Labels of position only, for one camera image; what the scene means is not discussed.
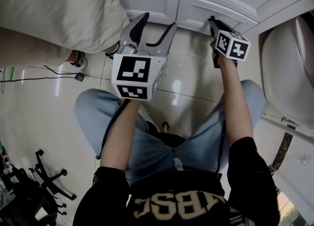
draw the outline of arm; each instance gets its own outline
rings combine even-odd
[[[229,205],[256,225],[276,226],[280,214],[276,186],[270,171],[257,152],[253,125],[234,62],[218,60],[225,91],[225,119],[230,142],[228,181]]]
[[[226,131],[231,146],[241,138],[253,138],[253,125],[234,62],[220,55],[218,64],[224,84]]]
[[[141,102],[131,100],[113,124],[103,149],[100,166],[126,171],[140,105]]]
[[[76,211],[73,225],[130,222],[126,203],[129,185],[125,170],[129,161],[139,101],[131,100],[113,124],[91,187]]]

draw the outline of white cube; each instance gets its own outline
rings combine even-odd
[[[165,70],[166,58],[115,54],[111,83],[123,99],[151,100]]]
[[[215,48],[228,59],[245,61],[251,47],[245,37],[239,34],[219,31]]]

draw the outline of knee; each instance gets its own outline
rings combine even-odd
[[[261,92],[262,93],[262,89],[261,87],[255,83],[254,81],[250,80],[250,79],[245,79],[241,81],[241,85],[243,90],[248,90],[248,91],[254,91],[254,92]]]
[[[88,89],[77,97],[74,105],[74,114],[78,116],[82,112],[86,112],[89,107],[93,106],[93,101],[97,98],[98,89]]]
[[[250,79],[246,79],[246,80],[241,81],[241,84],[242,84],[243,92],[246,99],[253,98],[255,100],[262,100],[264,103],[266,103],[264,92],[257,83],[255,83],[254,81]]]

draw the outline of wrist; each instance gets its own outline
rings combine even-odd
[[[220,56],[219,57],[219,66],[221,69],[224,69],[224,68],[228,68],[228,67],[235,67],[236,68],[236,65],[235,65],[235,62],[232,60],[232,59],[227,59],[226,57],[224,56]]]
[[[141,105],[141,101],[131,99],[129,105],[131,105],[132,107],[134,107],[136,109],[139,109],[139,107]]]

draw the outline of black t-shirt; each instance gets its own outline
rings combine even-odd
[[[129,188],[122,171],[100,167],[73,225],[278,225],[276,187],[252,138],[231,146],[228,180],[226,201],[211,172],[160,172]]]

